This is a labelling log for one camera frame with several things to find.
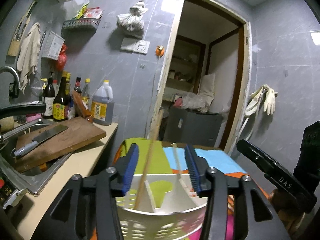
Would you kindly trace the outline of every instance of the red plastic bag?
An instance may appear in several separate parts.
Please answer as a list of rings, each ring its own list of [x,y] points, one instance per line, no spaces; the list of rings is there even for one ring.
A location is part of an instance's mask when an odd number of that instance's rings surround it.
[[[68,47],[63,43],[60,54],[58,56],[58,60],[56,63],[56,69],[58,71],[62,71],[64,68],[64,65],[67,63],[67,55],[66,55],[66,50]]]

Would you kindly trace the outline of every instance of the kitchen sink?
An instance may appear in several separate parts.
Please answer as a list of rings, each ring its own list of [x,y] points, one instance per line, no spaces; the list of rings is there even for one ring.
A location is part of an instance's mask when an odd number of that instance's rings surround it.
[[[72,153],[66,154],[49,164],[49,168],[42,172],[39,167],[32,168],[23,173],[19,173],[13,168],[14,159],[11,152],[15,149],[18,137],[38,130],[40,128],[54,124],[53,121],[37,119],[21,125],[3,135],[4,147],[0,146],[0,171],[18,188],[26,188],[31,194],[38,195],[54,173],[70,157]]]

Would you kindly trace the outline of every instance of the beige countertop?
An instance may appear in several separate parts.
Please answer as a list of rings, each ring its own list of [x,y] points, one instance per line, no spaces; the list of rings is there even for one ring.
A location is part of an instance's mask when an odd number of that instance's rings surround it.
[[[77,173],[83,177],[91,174],[103,149],[118,127],[117,123],[112,123],[109,126],[94,125],[106,131],[107,136],[73,153],[53,175],[39,196],[27,193],[20,201],[18,206],[21,209],[17,212],[19,215],[14,218],[12,223],[25,240],[31,238],[42,216],[70,177]]]

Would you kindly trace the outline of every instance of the yellow label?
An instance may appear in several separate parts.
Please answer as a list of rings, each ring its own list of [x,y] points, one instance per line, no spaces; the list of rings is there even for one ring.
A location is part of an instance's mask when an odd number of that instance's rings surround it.
[[[91,114],[95,119],[105,121],[107,113],[107,105],[92,101]]]
[[[63,120],[64,117],[64,108],[62,104],[53,104],[53,118],[56,120]]]
[[[89,98],[88,97],[82,97],[82,101],[84,101],[84,103],[89,106]]]

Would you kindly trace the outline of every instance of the beige towel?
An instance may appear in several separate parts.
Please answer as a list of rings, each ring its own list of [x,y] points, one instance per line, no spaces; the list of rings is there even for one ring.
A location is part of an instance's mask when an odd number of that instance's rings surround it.
[[[20,73],[20,84],[22,92],[29,82],[31,74],[35,74],[40,52],[40,24],[35,23],[22,42],[21,51],[17,62],[17,70]]]

